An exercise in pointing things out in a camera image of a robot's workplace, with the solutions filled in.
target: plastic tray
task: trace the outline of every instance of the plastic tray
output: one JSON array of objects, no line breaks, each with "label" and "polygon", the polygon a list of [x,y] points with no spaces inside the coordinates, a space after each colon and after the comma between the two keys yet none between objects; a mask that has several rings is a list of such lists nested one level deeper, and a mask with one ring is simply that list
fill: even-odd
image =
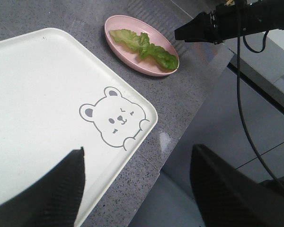
[{"label": "plastic tray", "polygon": [[0,42],[0,204],[84,147],[80,226],[154,127],[154,107],[68,33]]}]

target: gray countertop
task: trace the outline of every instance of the gray countertop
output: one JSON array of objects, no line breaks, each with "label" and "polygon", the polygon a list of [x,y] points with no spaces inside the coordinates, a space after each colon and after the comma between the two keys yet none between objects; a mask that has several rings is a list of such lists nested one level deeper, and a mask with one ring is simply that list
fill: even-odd
[{"label": "gray countertop", "polygon": [[[125,227],[129,224],[173,148],[232,58],[232,52],[224,45],[185,44],[174,40],[173,30],[191,20],[192,14],[179,7],[184,2],[0,0],[0,40],[45,27],[62,29],[148,99],[158,112],[157,125],[93,209],[83,227]],[[189,2],[187,7],[194,7],[195,13],[207,10],[209,3],[212,4],[209,0]],[[105,20],[112,15],[137,17],[160,30],[179,53],[179,69],[167,77],[154,78],[124,65],[109,49],[104,37]]]}]

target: pink plate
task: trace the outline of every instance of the pink plate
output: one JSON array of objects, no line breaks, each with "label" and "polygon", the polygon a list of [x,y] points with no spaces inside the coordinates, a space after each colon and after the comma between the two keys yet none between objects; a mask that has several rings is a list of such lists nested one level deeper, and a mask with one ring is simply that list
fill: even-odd
[{"label": "pink plate", "polygon": [[175,48],[170,44],[170,42],[150,25],[133,17],[115,15],[108,18],[105,22],[105,37],[110,48],[125,64],[134,70],[137,70],[138,72],[156,77],[166,76],[177,70],[166,70],[158,65],[153,58],[142,60],[137,52],[132,51],[125,44],[116,43],[110,36],[109,31],[123,28],[134,31],[137,33],[137,35],[140,35],[141,32],[147,33],[151,44],[162,46],[169,53],[175,55],[178,60],[179,57]]}]

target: bear cartoon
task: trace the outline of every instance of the bear cartoon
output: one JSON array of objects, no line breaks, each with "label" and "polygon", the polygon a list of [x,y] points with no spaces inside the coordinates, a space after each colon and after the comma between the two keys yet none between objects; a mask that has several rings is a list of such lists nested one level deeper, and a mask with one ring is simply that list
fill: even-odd
[{"label": "bear cartoon", "polygon": [[83,104],[80,116],[94,123],[106,144],[126,150],[125,142],[135,140],[142,131],[142,122],[149,120],[142,107],[122,97],[117,88],[106,87],[104,95],[94,105]]}]

